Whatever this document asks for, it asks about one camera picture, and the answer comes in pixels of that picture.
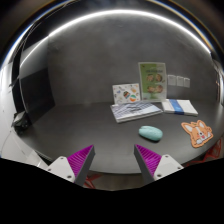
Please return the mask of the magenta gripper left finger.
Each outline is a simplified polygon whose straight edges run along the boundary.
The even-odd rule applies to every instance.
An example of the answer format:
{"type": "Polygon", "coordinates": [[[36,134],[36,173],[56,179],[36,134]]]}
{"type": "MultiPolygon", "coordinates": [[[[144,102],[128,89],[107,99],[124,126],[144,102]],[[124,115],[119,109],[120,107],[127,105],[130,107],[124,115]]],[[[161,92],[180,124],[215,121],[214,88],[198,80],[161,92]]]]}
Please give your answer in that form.
{"type": "Polygon", "coordinates": [[[69,157],[58,157],[46,170],[76,185],[83,186],[94,156],[94,146],[90,145],[69,157]]]}

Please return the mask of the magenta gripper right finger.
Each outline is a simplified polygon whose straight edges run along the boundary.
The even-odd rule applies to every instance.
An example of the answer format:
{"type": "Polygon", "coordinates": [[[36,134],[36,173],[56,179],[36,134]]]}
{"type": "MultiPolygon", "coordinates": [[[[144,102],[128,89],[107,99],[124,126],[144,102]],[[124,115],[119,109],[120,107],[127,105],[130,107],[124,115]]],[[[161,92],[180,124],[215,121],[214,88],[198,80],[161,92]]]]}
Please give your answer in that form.
{"type": "Polygon", "coordinates": [[[145,184],[152,183],[183,169],[170,155],[159,155],[143,146],[134,145],[134,155],[145,184]]]}

